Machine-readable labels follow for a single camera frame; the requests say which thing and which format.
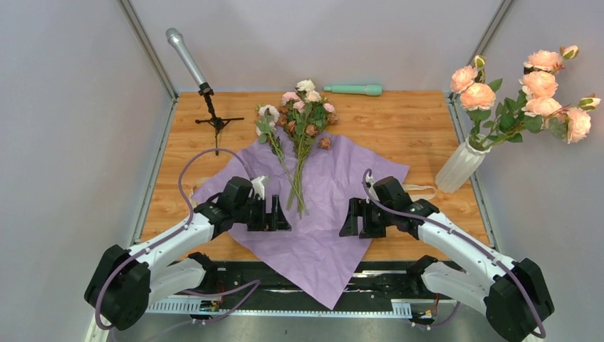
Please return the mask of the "pink and purple wrapping paper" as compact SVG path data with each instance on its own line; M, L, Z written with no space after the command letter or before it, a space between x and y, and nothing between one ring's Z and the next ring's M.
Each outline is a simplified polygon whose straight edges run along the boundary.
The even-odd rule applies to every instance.
M306 161L302 185L307 211L285 211L290 231L250 232L235 224L202 250L223 260L255 256L333 309L370 246L367 239L339 235L349 200L365 197L362 183L367 169L375 178L398 180L404 180L410 170L408 165L334 135L329 150L315 150Z

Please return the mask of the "pink flower bouquet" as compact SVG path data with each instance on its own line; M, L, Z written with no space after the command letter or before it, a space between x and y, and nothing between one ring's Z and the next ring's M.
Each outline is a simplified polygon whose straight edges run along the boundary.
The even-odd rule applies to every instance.
M302 175L306 160L314 148L329 150L329 138L319 135L339 121L335 107L323 97L311 79L297 82L294 91L281 96L281 105L259 105L256 108L256 134L260 144L267 144L277 156L291 185L286 208L294 202L299 217L308 214L302 190ZM293 143L296 166L293 171L286 165L285 147L278 131L282 130Z

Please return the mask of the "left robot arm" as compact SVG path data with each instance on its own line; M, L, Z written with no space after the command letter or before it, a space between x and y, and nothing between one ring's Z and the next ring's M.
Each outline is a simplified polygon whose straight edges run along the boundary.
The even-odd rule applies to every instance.
M221 192L191 207L189 215L171 229L128 248L117 244L107 248L84 293L98 327L124 331L148 306L168 296L190 289L212 293L218 285L212 260L199 252L178 258L235 224L249 232L290 231L278 195L266 197L267 181L266 176L232 177Z

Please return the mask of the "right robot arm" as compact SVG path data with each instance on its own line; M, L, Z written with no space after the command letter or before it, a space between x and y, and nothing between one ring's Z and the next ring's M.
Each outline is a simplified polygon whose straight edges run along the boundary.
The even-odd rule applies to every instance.
M365 197L350 199L340 237L383 238L387 227L394 226L459 266L454 269L431 256L418 259L406 279L413 296L448 296L485 316L506 341L545 339L543 322L555 308L537 263L487 247L430 201L412 199L393 176L376 181L367 169L362 186Z

